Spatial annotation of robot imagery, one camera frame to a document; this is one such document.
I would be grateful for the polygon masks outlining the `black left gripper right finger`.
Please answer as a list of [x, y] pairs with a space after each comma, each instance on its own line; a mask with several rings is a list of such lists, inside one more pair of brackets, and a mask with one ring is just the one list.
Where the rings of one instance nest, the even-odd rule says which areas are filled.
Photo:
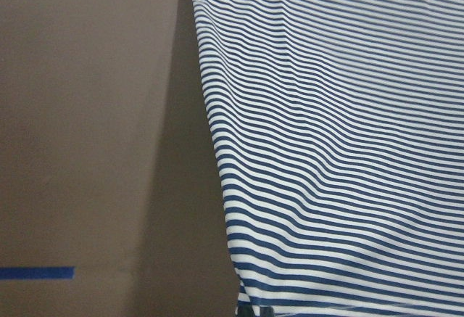
[[273, 317], [273, 308], [270, 306], [260, 306], [260, 317]]

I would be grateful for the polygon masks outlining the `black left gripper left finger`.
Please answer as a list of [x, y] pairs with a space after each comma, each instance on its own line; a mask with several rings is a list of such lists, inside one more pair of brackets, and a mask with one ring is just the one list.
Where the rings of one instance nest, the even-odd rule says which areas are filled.
[[236, 310], [236, 317], [252, 317], [251, 305], [240, 305]]

